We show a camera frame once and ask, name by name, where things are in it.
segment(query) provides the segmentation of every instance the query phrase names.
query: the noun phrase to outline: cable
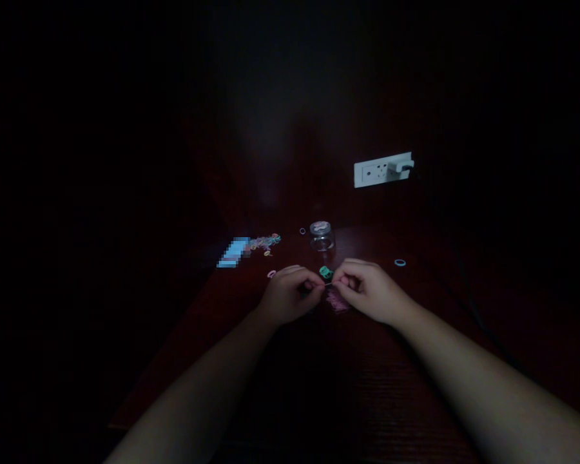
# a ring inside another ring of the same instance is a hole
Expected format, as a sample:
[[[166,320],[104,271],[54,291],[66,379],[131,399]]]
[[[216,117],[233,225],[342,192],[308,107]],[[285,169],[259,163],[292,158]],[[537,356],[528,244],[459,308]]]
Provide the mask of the cable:
[[[423,178],[421,177],[421,175],[417,171],[417,168],[414,168],[413,171],[415,172],[417,179],[421,182],[421,185],[422,185],[423,190],[425,192],[425,196],[427,197],[427,200],[429,201],[431,208],[436,213],[436,216],[440,220],[442,228],[444,229],[445,224],[446,224],[444,212],[438,207],[436,201],[434,200],[434,196],[432,195],[432,192],[430,191],[430,189],[427,185],[427,182],[425,182],[423,180]],[[525,375],[526,377],[529,377],[530,379],[534,380],[532,378],[532,376],[522,367],[520,362],[507,350],[507,348],[505,348],[505,346],[500,342],[498,337],[485,325],[485,322],[483,321],[483,317],[481,317],[481,313],[479,312],[479,308],[477,307],[477,304],[475,303],[475,299],[472,296],[472,291],[470,289],[469,277],[466,274],[466,267],[464,266],[464,261],[462,261],[462,256],[459,252],[458,246],[456,245],[455,240],[452,237],[450,237],[448,234],[445,234],[445,236],[449,239],[449,241],[451,243],[451,248],[453,249],[453,252],[456,256],[456,260],[458,261],[459,273],[460,273],[460,276],[462,278],[462,282],[464,283],[464,288],[466,290],[466,295],[467,295],[467,298],[469,301],[469,307],[470,307],[470,310],[472,311],[472,316],[473,316],[475,323],[479,326],[479,328],[483,331],[483,333],[486,334],[486,336],[494,344],[496,349],[503,355],[505,361],[511,367],[513,367],[515,370],[520,372],[522,375]]]

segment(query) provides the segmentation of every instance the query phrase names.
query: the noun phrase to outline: wall socket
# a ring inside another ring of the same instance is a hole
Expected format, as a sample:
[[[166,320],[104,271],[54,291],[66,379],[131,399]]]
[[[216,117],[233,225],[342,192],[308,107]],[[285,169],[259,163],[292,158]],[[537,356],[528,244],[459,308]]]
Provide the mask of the wall socket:
[[[354,188],[384,184],[394,180],[407,179],[410,172],[404,167],[412,168],[412,152],[378,158],[371,161],[362,161],[354,164]]]

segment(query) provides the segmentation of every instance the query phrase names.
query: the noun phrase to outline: glass jar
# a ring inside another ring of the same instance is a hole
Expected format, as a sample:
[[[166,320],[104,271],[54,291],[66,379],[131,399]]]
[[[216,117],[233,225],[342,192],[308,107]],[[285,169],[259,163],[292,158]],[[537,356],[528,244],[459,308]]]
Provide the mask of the glass jar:
[[[335,246],[335,234],[326,221],[314,222],[309,226],[311,240],[309,244],[316,251],[327,251]]]

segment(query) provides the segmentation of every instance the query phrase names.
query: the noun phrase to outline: person's left hand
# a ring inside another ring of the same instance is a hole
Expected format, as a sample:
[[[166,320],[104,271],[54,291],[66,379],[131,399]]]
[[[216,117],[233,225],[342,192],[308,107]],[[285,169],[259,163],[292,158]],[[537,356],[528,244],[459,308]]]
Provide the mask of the person's left hand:
[[[298,292],[302,284],[312,288],[304,300]],[[284,325],[316,306],[324,288],[324,281],[316,273],[303,266],[289,266],[271,279],[255,311],[276,325]]]

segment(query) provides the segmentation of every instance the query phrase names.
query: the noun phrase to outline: finger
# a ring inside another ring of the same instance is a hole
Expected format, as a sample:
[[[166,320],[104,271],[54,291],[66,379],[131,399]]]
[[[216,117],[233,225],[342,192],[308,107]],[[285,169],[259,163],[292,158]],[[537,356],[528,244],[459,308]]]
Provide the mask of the finger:
[[[298,287],[306,280],[310,281],[314,287],[319,285],[324,286],[324,280],[322,280],[318,274],[305,268],[286,274],[284,280],[288,281],[289,285],[292,287]]]
[[[344,262],[356,262],[356,263],[359,263],[359,264],[370,264],[367,261],[363,261],[363,260],[360,260],[360,259],[357,259],[357,258],[346,258],[344,260]]]
[[[300,303],[297,305],[299,308],[299,311],[302,314],[305,314],[310,309],[315,308],[316,305],[318,303],[320,303],[320,300],[322,299],[323,292],[324,292],[324,286],[319,286],[319,287],[314,288],[311,292],[309,292],[309,295],[307,295],[305,297],[305,299],[301,300]]]
[[[344,276],[349,278],[356,277],[359,280],[364,280],[369,268],[369,264],[344,261],[342,265],[335,270],[335,274],[333,274],[333,282],[339,282]]]
[[[354,307],[357,307],[357,305],[361,302],[361,299],[365,298],[365,295],[357,293],[356,291],[352,290],[350,287],[347,287],[341,282],[333,282],[333,287],[337,288],[342,298],[347,302],[349,302]]]
[[[288,266],[288,267],[283,268],[281,271],[277,271],[277,273],[279,275],[284,275],[284,274],[288,274],[290,272],[293,272],[293,271],[295,271],[295,270],[297,270],[297,269],[299,269],[301,267],[303,267],[303,266],[300,266],[298,264],[294,264],[292,266]]]

